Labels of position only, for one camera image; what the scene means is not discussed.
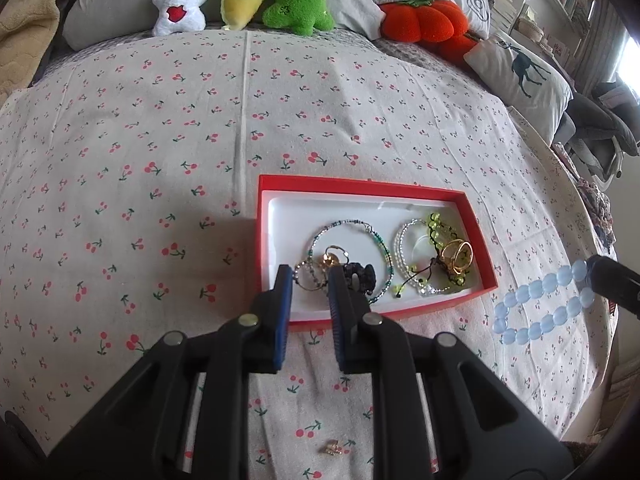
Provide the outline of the cherry print bed sheet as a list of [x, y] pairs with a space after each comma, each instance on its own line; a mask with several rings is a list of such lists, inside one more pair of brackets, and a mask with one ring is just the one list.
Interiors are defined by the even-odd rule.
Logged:
[[563, 152], [437, 58], [68, 58], [1, 109], [2, 477], [576, 478], [599, 249]]

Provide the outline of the white bookshelf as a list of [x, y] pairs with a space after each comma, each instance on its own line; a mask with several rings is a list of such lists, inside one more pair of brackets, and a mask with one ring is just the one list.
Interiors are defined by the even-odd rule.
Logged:
[[512, 0], [518, 16], [527, 12], [544, 32], [542, 40], [552, 47], [562, 66], [572, 72], [588, 36], [594, 0]]

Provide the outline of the gold hoop earrings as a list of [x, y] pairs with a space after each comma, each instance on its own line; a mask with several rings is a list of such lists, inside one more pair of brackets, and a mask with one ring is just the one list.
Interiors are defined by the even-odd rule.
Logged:
[[[328, 284], [328, 272], [332, 266], [344, 266], [350, 263], [349, 252], [337, 245], [328, 246], [321, 256], [310, 254], [303, 261], [296, 263], [293, 269], [294, 283], [306, 292], [316, 292], [324, 289]], [[307, 271], [311, 277], [311, 284], [305, 285], [300, 280], [300, 272]]]

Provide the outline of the orange pumpkin plush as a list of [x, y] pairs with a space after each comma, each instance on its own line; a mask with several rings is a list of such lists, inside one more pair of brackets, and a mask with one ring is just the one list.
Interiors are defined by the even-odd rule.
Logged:
[[469, 35], [469, 21], [449, 0], [408, 0], [383, 3], [381, 35], [385, 39], [418, 44], [454, 66], [468, 70], [464, 56], [477, 41]]

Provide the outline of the beige quilted blanket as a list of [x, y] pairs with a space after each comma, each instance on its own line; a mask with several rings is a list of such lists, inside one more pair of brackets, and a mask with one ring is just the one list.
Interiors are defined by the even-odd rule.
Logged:
[[56, 0], [1, 0], [1, 99], [34, 78], [61, 21]]

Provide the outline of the green tree plush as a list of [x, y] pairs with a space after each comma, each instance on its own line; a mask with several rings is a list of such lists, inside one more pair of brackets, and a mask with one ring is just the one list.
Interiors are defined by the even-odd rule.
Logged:
[[273, 0], [262, 14], [262, 22], [269, 28], [305, 37], [315, 30], [328, 32], [334, 27], [326, 0]]

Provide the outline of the grey office chair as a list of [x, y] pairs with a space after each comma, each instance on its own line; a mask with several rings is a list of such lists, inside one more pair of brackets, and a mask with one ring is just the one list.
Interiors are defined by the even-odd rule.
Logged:
[[621, 80], [601, 82], [591, 96], [576, 92], [553, 143], [563, 145], [601, 190], [623, 174], [624, 157], [639, 156], [639, 101]]

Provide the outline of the deer print pillow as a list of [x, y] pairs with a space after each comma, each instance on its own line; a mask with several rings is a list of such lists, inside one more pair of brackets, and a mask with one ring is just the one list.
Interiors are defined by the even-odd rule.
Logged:
[[550, 145], [574, 93], [549, 63], [504, 32], [494, 32], [463, 55], [486, 86], [513, 106]]

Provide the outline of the red jewelry box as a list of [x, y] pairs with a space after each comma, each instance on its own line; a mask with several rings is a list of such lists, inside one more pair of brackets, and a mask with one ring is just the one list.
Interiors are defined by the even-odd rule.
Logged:
[[[395, 318], [452, 308], [498, 286], [480, 224], [461, 191], [263, 174], [257, 197], [257, 269], [263, 289], [274, 284], [281, 264], [294, 269], [330, 245], [349, 252], [350, 262], [374, 267], [378, 287], [372, 308]], [[434, 261], [436, 247], [427, 235], [431, 214], [442, 222], [439, 244], [452, 238], [471, 244], [473, 259], [460, 287]], [[306, 292], [294, 283], [292, 325], [329, 322], [326, 288]]]

